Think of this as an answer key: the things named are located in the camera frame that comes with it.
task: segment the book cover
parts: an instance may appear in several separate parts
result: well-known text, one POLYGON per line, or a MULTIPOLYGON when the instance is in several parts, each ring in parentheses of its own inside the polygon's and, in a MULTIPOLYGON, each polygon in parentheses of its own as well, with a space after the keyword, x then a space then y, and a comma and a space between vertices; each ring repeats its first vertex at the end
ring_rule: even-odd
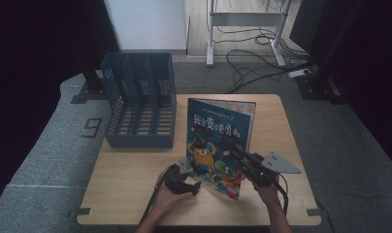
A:
POLYGON ((226 151, 248 151, 255 108, 254 102, 188 99, 190 176, 234 200, 239 200, 242 170, 226 151))

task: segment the black cable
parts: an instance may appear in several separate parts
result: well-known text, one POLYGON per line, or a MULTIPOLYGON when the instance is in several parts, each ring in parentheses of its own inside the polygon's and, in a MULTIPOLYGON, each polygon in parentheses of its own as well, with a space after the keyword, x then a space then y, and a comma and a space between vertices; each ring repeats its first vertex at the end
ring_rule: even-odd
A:
POLYGON ((277 66, 277 65, 274 65, 274 64, 270 63, 269 61, 267 61, 265 58, 263 58, 261 55, 258 55, 258 54, 256 54, 256 53, 254 53, 253 51, 249 51, 249 50, 230 50, 230 51, 227 52, 227 54, 226 54, 226 58, 227 58, 228 61, 229 61, 229 54, 232 53, 232 52, 236 52, 236 51, 244 52, 244 53, 250 53, 250 54, 252 54, 252 55, 258 57, 259 59, 261 59, 262 61, 264 61, 265 63, 267 63, 268 65, 270 65, 270 66, 272 66, 272 67, 274 67, 274 68, 276 68, 276 69, 280 69, 280 70, 290 70, 289 68, 284 68, 284 67, 279 67, 279 66, 277 66))
POLYGON ((169 167, 169 169, 165 172, 165 174, 163 174, 163 177, 160 179, 160 181, 154 187, 154 191, 151 194, 150 200, 148 200, 146 210, 145 210, 144 214, 142 215, 142 218, 141 218, 141 221, 139 222, 139 225, 145 220, 145 217, 147 216, 148 212, 150 211, 150 208, 153 205, 154 199, 156 198, 157 193, 159 192, 160 186, 166 180, 166 176, 167 176, 167 174, 169 174, 170 169, 171 168, 169 167))
POLYGON ((260 67, 255 68, 255 69, 250 69, 250 68, 246 68, 246 67, 238 68, 237 70, 235 70, 235 71, 233 72, 233 76, 232 76, 233 81, 235 81, 235 74, 237 73, 237 71, 248 70, 248 72, 245 73, 244 75, 242 75, 242 78, 241 78, 241 79, 238 79, 237 81, 235 81, 235 83, 234 83, 232 86, 230 86, 230 87, 226 90, 226 93, 229 93, 229 91, 230 91, 232 88, 237 87, 237 86, 238 86, 238 83, 241 83, 241 84, 242 84, 242 83, 243 83, 243 78, 246 77, 247 75, 249 75, 250 73, 254 73, 254 74, 258 75, 258 76, 263 76, 264 74, 259 74, 259 73, 257 73, 256 71, 259 70, 259 69, 265 68, 265 67, 267 68, 267 67, 269 67, 269 66, 260 66, 260 67))
POLYGON ((287 194, 287 193, 289 193, 289 187, 287 186, 287 180, 282 174, 279 174, 279 175, 283 178, 284 183, 286 183, 286 194, 287 194))
POLYGON ((268 0, 268 6, 266 7, 266 12, 268 12, 270 4, 271 4, 271 0, 268 0))
POLYGON ((259 11, 259 9, 263 6, 263 4, 265 4, 265 0, 263 0, 262 4, 260 4, 260 6, 257 8, 256 12, 259 11))
POLYGON ((251 81, 249 81, 249 82, 247 82, 247 83, 244 83, 244 78, 245 78, 245 76, 247 75, 247 74, 249 74, 249 73, 251 73, 251 72, 248 72, 247 74, 245 74, 245 75, 242 75, 242 73, 240 72, 240 70, 230 61, 230 59, 229 59, 229 53, 230 53, 231 51, 229 51, 227 54, 226 54, 226 59, 227 59, 227 61, 229 62, 229 64, 233 67, 233 69, 238 73, 238 75, 240 76, 240 79, 236 82, 236 83, 234 83, 231 87, 229 87, 227 90, 226 90, 226 94, 233 94, 233 93, 235 93, 236 91, 238 91, 240 88, 242 88, 242 87, 244 87, 244 86, 246 86, 246 85, 248 85, 248 84, 250 84, 250 83, 253 83, 253 82, 256 82, 256 81, 259 81, 259 80, 261 80, 261 79, 265 79, 265 78, 269 78, 269 77, 271 77, 271 76, 275 76, 275 75, 281 75, 281 74, 284 74, 284 73, 288 73, 288 72, 291 72, 291 71, 294 71, 294 70, 297 70, 297 69, 300 69, 300 68, 304 68, 304 67, 307 67, 307 66, 309 66, 309 64, 308 64, 308 62, 307 63, 304 63, 304 64, 301 64, 301 65, 299 65, 299 66, 296 66, 296 67, 293 67, 293 68, 283 68, 283 71, 281 71, 281 72, 276 72, 276 73, 273 73, 273 74, 269 74, 269 75, 263 75, 263 76, 261 76, 261 77, 258 77, 258 78, 256 78, 256 79, 254 79, 254 80, 251 80, 251 81))
POLYGON ((283 5, 284 5, 284 0, 281 1, 280 6, 278 6, 278 3, 276 3, 276 7, 270 7, 271 9, 273 9, 274 11, 279 10, 280 12, 283 10, 283 5))
MULTIPOLYGON (((208 28, 208 32, 210 32, 211 29, 209 28, 209 21, 208 21, 208 12, 209 12, 209 10, 208 10, 209 4, 208 3, 209 3, 209 1, 207 0, 206 1, 206 26, 208 28)), ((257 31, 257 30, 260 31, 260 34, 257 35, 257 36, 246 38, 246 39, 242 39, 242 40, 222 40, 222 41, 212 40, 213 42, 218 43, 218 44, 219 43, 227 43, 227 42, 244 42, 244 41, 254 40, 256 44, 261 45, 261 46, 266 46, 266 45, 269 45, 276 37, 276 34, 273 31, 270 31, 270 30, 267 30, 267 29, 263 29, 262 27, 259 27, 257 29, 247 29, 247 30, 240 30, 240 31, 223 31, 218 26, 216 28, 221 33, 241 33, 241 32, 257 31), (268 42, 262 43, 262 42, 259 41, 259 39, 263 39, 263 38, 266 38, 268 40, 268 42)), ((301 57, 301 58, 304 58, 304 59, 308 58, 308 56, 307 56, 307 54, 305 52, 300 51, 300 50, 291 49, 282 38, 280 38, 279 44, 282 47, 283 51, 286 54, 288 54, 288 55, 298 56, 298 57, 301 57)))
POLYGON ((287 207, 289 205, 289 197, 287 196, 287 192, 284 191, 284 189, 280 186, 278 181, 273 180, 272 183, 278 189, 278 191, 281 193, 281 195, 283 196, 283 211, 284 211, 284 214, 286 215, 287 214, 287 207))
POLYGON ((289 65, 291 66, 291 67, 295 67, 294 65, 292 65, 292 60, 301 60, 301 59, 305 59, 305 60, 307 60, 306 58, 301 58, 301 57, 293 57, 293 58, 289 58, 289 65))
POLYGON ((320 202, 317 201, 316 198, 314 198, 314 201, 316 201, 316 205, 319 206, 322 211, 326 212, 327 221, 329 222, 330 228, 332 229, 332 233, 336 233, 335 226, 333 225, 333 222, 329 217, 329 213, 323 208, 323 206, 320 204, 320 202))

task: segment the gray carpet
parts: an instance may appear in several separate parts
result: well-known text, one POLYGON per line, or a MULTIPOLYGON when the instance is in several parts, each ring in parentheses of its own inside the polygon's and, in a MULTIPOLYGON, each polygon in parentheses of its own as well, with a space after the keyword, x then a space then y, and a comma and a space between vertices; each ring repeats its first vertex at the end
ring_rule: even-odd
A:
MULTIPOLYGON (((207 68, 205 63, 178 62, 174 68, 177 93, 224 93, 235 81, 228 63, 207 68)), ((81 226, 74 217, 110 117, 106 100, 71 104, 83 84, 78 75, 60 86, 55 113, 0 198, 0 232, 119 232, 115 226, 81 226)), ((347 105, 302 100, 286 74, 238 92, 281 98, 323 213, 320 225, 293 227, 295 232, 392 232, 392 162, 347 105)))

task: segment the desk leg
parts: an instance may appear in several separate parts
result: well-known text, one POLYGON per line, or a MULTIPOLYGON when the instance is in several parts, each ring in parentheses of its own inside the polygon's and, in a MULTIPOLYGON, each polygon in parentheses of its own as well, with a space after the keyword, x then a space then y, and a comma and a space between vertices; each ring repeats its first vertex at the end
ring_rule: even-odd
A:
POLYGON ((206 65, 208 67, 213 66, 213 14, 214 14, 214 0, 211 0, 211 11, 209 13, 209 39, 208 39, 208 51, 206 54, 206 65))
POLYGON ((290 2, 291 0, 287 0, 287 2, 283 5, 283 13, 281 14, 280 23, 278 24, 278 31, 276 32, 275 39, 271 42, 272 51, 274 52, 276 60, 278 62, 278 66, 280 67, 286 66, 286 63, 284 62, 283 57, 281 56, 280 50, 278 48, 278 42, 280 41, 284 24, 286 23, 286 19, 290 8, 290 2))

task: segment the gray plastic piece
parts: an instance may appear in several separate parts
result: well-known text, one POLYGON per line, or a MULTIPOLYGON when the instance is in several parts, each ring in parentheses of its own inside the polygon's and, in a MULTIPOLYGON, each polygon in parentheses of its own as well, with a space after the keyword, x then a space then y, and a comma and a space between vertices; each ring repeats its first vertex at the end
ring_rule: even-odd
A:
POLYGON ((190 161, 188 158, 185 160, 179 160, 179 171, 182 175, 193 172, 193 168, 190 166, 190 161))
POLYGON ((291 164, 289 161, 287 161, 282 156, 273 151, 271 151, 268 156, 263 159, 262 166, 278 173, 301 173, 301 171, 297 167, 293 166, 293 164, 291 164))

